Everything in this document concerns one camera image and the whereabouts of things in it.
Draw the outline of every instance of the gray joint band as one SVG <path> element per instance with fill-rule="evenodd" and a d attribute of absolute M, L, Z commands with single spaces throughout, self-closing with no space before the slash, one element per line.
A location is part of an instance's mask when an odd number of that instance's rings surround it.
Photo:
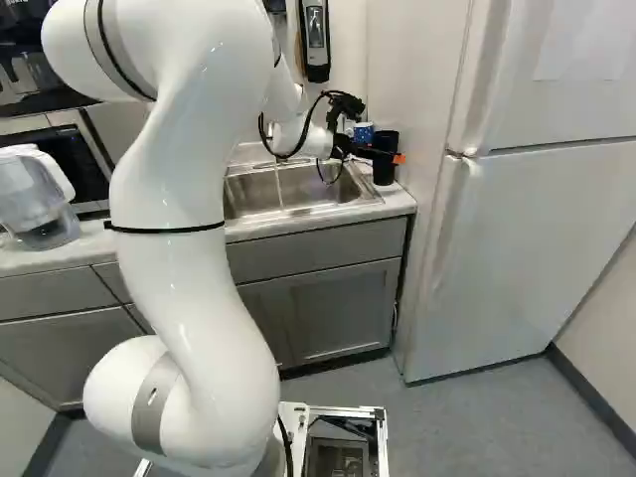
<path fill-rule="evenodd" d="M 115 19 L 114 5 L 113 0 L 86 0 L 83 24 L 92 55 L 110 80 L 126 94 L 141 100 L 154 100 L 157 97 L 156 89 L 144 79 L 123 45 Z M 104 36 L 107 37 L 107 44 L 104 43 Z"/>
<path fill-rule="evenodd" d="M 137 392 L 132 408 L 132 438 L 143 450 L 164 455 L 161 417 L 181 371 L 168 353 L 152 367 Z"/>

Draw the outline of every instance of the microwave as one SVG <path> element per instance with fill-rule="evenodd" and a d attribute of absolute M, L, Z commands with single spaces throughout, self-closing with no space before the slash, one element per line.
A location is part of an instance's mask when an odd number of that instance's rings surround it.
<path fill-rule="evenodd" d="M 81 219 L 106 216 L 108 188 L 119 158 L 141 131 L 139 103 L 98 104 L 0 121 L 0 147 L 36 144 L 53 157 L 76 189 L 71 202 Z"/>

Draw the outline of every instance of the black cable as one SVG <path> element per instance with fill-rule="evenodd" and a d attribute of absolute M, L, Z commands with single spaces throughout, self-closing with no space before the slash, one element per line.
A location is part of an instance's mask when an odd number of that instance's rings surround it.
<path fill-rule="evenodd" d="M 309 429 L 311 429 L 314 426 L 314 424 L 318 422 L 319 420 L 322 420 L 322 417 L 320 415 L 316 417 L 314 420 L 312 420 L 311 423 L 307 426 L 307 432 L 309 432 Z"/>
<path fill-rule="evenodd" d="M 280 427 L 280 433 L 282 434 L 282 443 L 285 447 L 285 460 L 287 461 L 287 476 L 294 477 L 294 459 L 291 455 L 291 442 L 289 440 L 289 434 L 285 429 L 285 424 L 282 422 L 280 415 L 278 416 L 278 427 Z"/>
<path fill-rule="evenodd" d="M 289 159 L 290 157 L 297 154 L 298 151 L 302 149 L 302 146 L 305 145 L 305 141 L 307 140 L 307 134 L 309 134 L 309 127 L 311 126 L 311 119 L 313 117 L 314 111 L 316 110 L 316 107 L 318 106 L 318 103 L 323 97 L 329 97 L 330 99 L 333 100 L 335 94 L 344 95 L 345 93 L 336 89 L 331 89 L 331 90 L 322 91 L 318 95 L 314 103 L 309 108 L 309 111 L 307 112 L 307 117 L 305 118 L 305 123 L 302 128 L 302 133 L 300 134 L 300 137 L 298 138 L 298 142 L 296 143 L 296 146 L 292 149 L 291 152 L 288 152 L 286 154 L 277 154 L 271 150 L 271 147 L 269 147 L 269 144 L 267 143 L 267 135 L 265 134 L 265 129 L 264 129 L 264 126 L 265 126 L 264 115 L 263 113 L 261 113 L 258 116 L 258 133 L 260 135 L 260 140 L 262 142 L 262 145 L 265 147 L 267 152 L 271 154 L 272 156 L 276 157 L 277 159 L 283 159 L 283 160 Z"/>
<path fill-rule="evenodd" d="M 320 159 L 316 158 L 316 169 L 318 170 L 318 175 L 320 176 L 320 180 L 323 182 L 325 186 L 333 186 L 342 177 L 342 173 L 345 171 L 345 159 L 341 159 L 340 161 L 341 161 L 340 169 L 338 170 L 338 174 L 336 174 L 336 178 L 331 182 L 327 182 L 325 181 L 325 177 L 322 175 L 322 171 L 320 170 Z"/>
<path fill-rule="evenodd" d="M 335 100 L 335 97 L 334 97 L 335 95 L 350 96 L 346 92 L 340 91 L 338 89 L 328 89 L 328 90 L 322 91 L 318 95 L 316 100 L 313 102 L 311 107 L 309 108 L 309 111 L 307 112 L 307 117 L 305 118 L 305 123 L 303 125 L 302 132 L 300 134 L 300 138 L 298 139 L 298 142 L 296 143 L 296 146 L 292 149 L 291 152 L 286 153 L 286 154 L 277 154 L 271 149 L 271 147 L 269 147 L 269 143 L 267 142 L 267 134 L 265 133 L 264 114 L 261 113 L 258 116 L 258 134 L 260 135 L 260 141 L 262 142 L 262 145 L 267 150 L 267 152 L 269 154 L 271 154 L 272 156 L 276 157 L 277 159 L 281 159 L 281 160 L 289 159 L 290 157 L 292 157 L 295 154 L 297 154 L 298 151 L 300 151 L 300 149 L 302 149 L 302 146 L 304 146 L 305 141 L 307 140 L 307 134 L 309 134 L 309 127 L 311 126 L 311 119 L 313 117 L 314 111 L 316 110 L 316 107 L 318 106 L 318 103 L 320 102 L 320 100 L 323 97 L 329 97 L 330 100 L 334 101 Z M 326 186 L 333 186 L 336 182 L 338 182 L 340 180 L 340 178 L 342 177 L 344 169 L 345 169 L 345 159 L 343 158 L 343 159 L 341 159 L 340 170 L 338 171 L 338 174 L 336 175 L 336 178 L 333 181 L 330 181 L 330 182 L 325 181 L 325 178 L 324 178 L 324 176 L 322 174 L 322 170 L 320 169 L 320 159 L 316 158 L 316 170 L 318 171 L 318 175 L 320 176 L 320 180 Z"/>

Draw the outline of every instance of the kitchen counter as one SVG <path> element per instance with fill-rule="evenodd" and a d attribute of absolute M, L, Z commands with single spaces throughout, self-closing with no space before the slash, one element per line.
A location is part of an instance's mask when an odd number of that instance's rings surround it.
<path fill-rule="evenodd" d="M 371 167 L 359 163 L 358 168 L 367 181 L 373 184 Z M 414 198 L 398 183 L 375 189 L 383 199 L 378 204 L 247 225 L 233 225 L 228 222 L 227 242 L 236 243 L 388 219 L 417 211 Z M 0 236 L 0 278 L 116 261 L 114 233 L 103 228 L 103 220 L 84 222 L 81 229 L 81 238 L 47 251 L 30 251 L 6 235 Z"/>

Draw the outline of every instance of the refrigerator door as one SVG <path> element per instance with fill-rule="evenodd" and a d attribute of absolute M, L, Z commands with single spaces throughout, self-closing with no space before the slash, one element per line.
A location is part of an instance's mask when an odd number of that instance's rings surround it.
<path fill-rule="evenodd" d="M 406 381 L 543 351 L 636 222 L 635 157 L 625 141 L 464 160 L 421 284 Z"/>
<path fill-rule="evenodd" d="M 449 148 L 636 135 L 636 2 L 476 0 Z"/>

